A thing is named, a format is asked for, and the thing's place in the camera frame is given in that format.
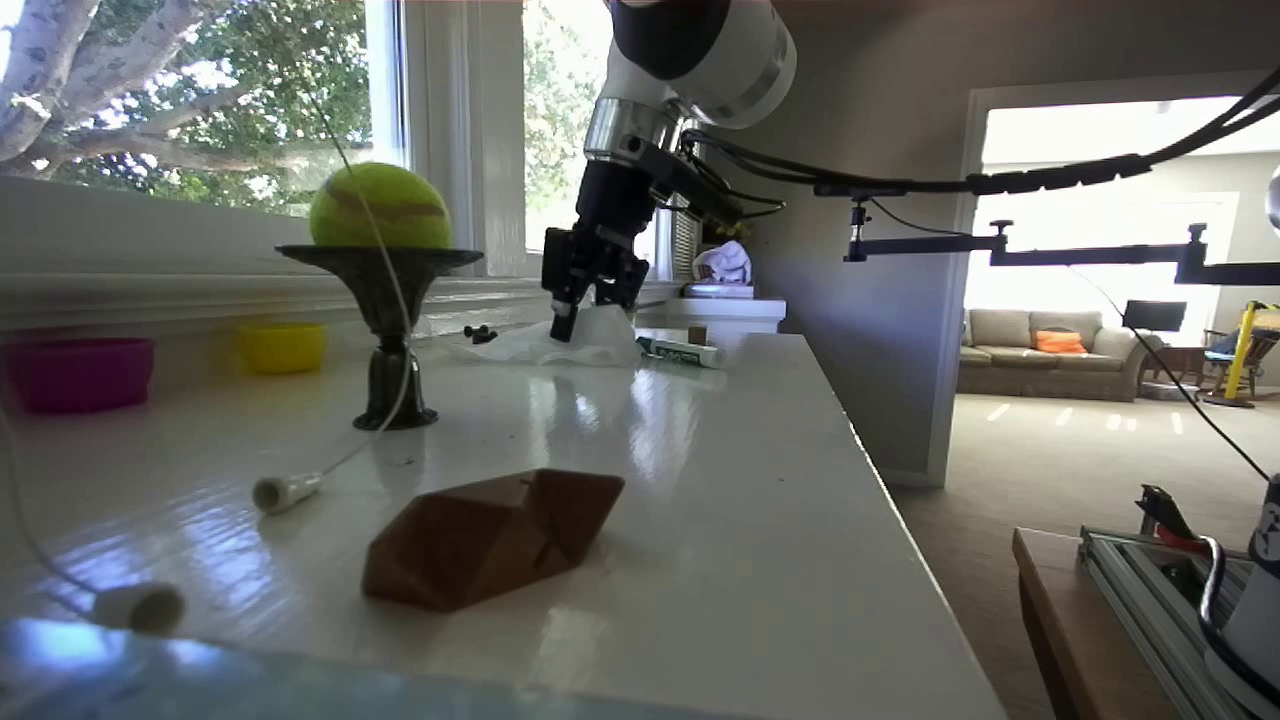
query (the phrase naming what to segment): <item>black stand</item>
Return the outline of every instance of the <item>black stand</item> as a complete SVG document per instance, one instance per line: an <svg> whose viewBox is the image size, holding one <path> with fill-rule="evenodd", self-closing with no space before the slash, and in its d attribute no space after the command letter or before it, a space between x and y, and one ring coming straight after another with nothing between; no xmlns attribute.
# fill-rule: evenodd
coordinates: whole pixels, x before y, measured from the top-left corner
<svg viewBox="0 0 1280 720"><path fill-rule="evenodd" d="M379 347L370 357L370 408L356 415L356 428L423 428L435 411L420 393L420 365L410 351L410 332L420 317L420 302L435 277L482 260L482 252L430 252L430 246L314 246L283 244L283 255L318 264L347 283L362 302L362 317Z"/></svg>

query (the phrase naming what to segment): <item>orange pillow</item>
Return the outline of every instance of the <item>orange pillow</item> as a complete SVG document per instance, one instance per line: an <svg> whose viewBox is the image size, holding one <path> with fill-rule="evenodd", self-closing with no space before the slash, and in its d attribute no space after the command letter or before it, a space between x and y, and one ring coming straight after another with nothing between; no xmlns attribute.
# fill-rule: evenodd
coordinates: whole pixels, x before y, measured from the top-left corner
<svg viewBox="0 0 1280 720"><path fill-rule="evenodd" d="M1054 357L1086 357L1086 340L1080 332L1036 332L1036 351L1054 351Z"/></svg>

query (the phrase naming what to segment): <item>tree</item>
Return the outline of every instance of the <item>tree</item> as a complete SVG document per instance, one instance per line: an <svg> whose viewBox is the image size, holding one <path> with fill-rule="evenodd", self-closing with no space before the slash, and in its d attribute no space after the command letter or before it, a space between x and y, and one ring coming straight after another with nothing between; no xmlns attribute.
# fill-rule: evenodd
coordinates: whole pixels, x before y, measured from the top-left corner
<svg viewBox="0 0 1280 720"><path fill-rule="evenodd" d="M25 0L0 172L289 208L370 149L362 0Z"/></svg>
<svg viewBox="0 0 1280 720"><path fill-rule="evenodd" d="M606 50L606 3L565 12L565 0L524 0L524 200L534 212L574 212Z"/></svg>

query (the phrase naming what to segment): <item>yellow ball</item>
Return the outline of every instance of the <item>yellow ball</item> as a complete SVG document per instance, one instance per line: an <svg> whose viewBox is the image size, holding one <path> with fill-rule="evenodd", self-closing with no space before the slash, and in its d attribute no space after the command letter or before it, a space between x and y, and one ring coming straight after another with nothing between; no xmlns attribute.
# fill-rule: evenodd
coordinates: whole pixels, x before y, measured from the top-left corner
<svg viewBox="0 0 1280 720"><path fill-rule="evenodd" d="M326 181L308 212L319 246L447 246L443 194L401 163L354 163Z"/></svg>

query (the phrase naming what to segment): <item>small object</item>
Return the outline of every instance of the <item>small object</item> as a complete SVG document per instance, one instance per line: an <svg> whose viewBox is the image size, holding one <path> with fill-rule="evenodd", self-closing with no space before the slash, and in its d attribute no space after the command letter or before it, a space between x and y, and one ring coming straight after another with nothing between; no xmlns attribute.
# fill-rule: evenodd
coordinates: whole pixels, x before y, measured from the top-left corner
<svg viewBox="0 0 1280 720"><path fill-rule="evenodd" d="M171 582L120 582L92 595L87 618L169 636L183 613L189 599Z"/></svg>
<svg viewBox="0 0 1280 720"><path fill-rule="evenodd" d="M240 324L236 351L252 376L303 376L326 366L319 324Z"/></svg>
<svg viewBox="0 0 1280 720"><path fill-rule="evenodd" d="M465 336L469 336L473 344L488 344L488 340L496 340L496 329L488 329L488 324L469 324Z"/></svg>
<svg viewBox="0 0 1280 720"><path fill-rule="evenodd" d="M644 357L669 360L669 365L691 365L691 366L714 366L722 365L722 347L714 344L679 344L679 340L658 340L658 336L637 336Z"/></svg>
<svg viewBox="0 0 1280 720"><path fill-rule="evenodd" d="M308 212L318 246L451 246L439 186L401 163L336 167Z"/></svg>
<svg viewBox="0 0 1280 720"><path fill-rule="evenodd" d="M319 472L314 472L314 475L263 475L263 479L252 482L252 505L263 516L283 516L297 505L314 498L318 492L319 492Z"/></svg>
<svg viewBox="0 0 1280 720"><path fill-rule="evenodd" d="M1158 542L1181 553L1209 553L1204 536L1194 531L1194 524L1160 482L1146 482L1136 509L1146 511L1141 536L1154 536Z"/></svg>
<svg viewBox="0 0 1280 720"><path fill-rule="evenodd" d="M158 351L133 336L34 340L10 347L10 376L29 411L75 415L147 398Z"/></svg>
<svg viewBox="0 0 1280 720"><path fill-rule="evenodd" d="M705 283L752 283L752 255L740 240L722 240L691 260L691 277Z"/></svg>
<svg viewBox="0 0 1280 720"><path fill-rule="evenodd" d="M418 495L363 554L363 595L458 613L575 567L620 475L538 467Z"/></svg>

